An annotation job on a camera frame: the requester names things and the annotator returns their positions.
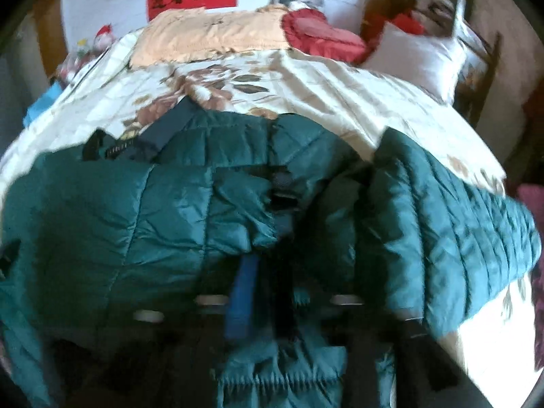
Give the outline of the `red heart-shaped cushion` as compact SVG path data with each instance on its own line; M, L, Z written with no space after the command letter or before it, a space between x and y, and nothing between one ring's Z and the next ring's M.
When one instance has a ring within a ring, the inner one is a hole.
M360 65L373 53L373 44L351 31L331 26L316 9L289 11L281 27L290 47L308 55Z

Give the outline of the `dark green quilted jacket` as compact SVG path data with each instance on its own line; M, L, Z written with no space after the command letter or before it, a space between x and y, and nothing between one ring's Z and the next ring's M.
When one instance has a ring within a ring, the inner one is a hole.
M534 218L393 128L371 161L321 125L184 100L7 189L14 407L486 407L440 345L537 263ZM242 256L251 333L224 336Z

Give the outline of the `maroon blanket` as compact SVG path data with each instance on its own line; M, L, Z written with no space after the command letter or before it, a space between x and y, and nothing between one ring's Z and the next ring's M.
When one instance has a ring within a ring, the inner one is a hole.
M517 198L534 217L540 240L543 240L543 187L536 184L520 184ZM543 254L531 273L532 301L535 308L535 368L543 368Z

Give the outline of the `pig plush toy red hat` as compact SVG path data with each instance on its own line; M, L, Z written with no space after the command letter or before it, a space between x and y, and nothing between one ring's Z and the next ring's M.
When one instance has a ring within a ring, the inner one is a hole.
M95 35L92 49L96 53L103 53L108 48L110 48L115 42L115 37L113 34L113 26L107 24L102 26L97 34Z

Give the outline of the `white square pillow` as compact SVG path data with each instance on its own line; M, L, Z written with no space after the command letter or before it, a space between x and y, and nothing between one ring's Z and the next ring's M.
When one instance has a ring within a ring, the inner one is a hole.
M409 34L387 22L362 67L402 79L441 104L451 105L465 61L466 52L458 40Z

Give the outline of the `blue paper bag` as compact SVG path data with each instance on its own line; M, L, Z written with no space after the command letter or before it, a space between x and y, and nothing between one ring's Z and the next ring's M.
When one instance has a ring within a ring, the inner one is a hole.
M38 99L27 108L26 115L23 118L23 126L28 128L33 121L42 115L47 109L51 108L63 92L62 85L55 80L53 84L43 92Z

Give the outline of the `peach fringed pillow cover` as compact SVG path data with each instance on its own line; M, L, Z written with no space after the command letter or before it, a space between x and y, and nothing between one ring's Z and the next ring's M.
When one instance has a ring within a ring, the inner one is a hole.
M285 5L224 13L210 13L201 7L166 10L140 34L130 65L190 63L225 53L288 49L281 25L288 12Z

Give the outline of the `wooden chair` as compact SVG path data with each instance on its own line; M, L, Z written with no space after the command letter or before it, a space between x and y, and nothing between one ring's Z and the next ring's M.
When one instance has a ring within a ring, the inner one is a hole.
M479 123L499 66L503 35L482 38L465 20L466 0L386 0L391 16L400 13L421 21L428 35L457 40L466 54L456 84L454 108L472 126Z

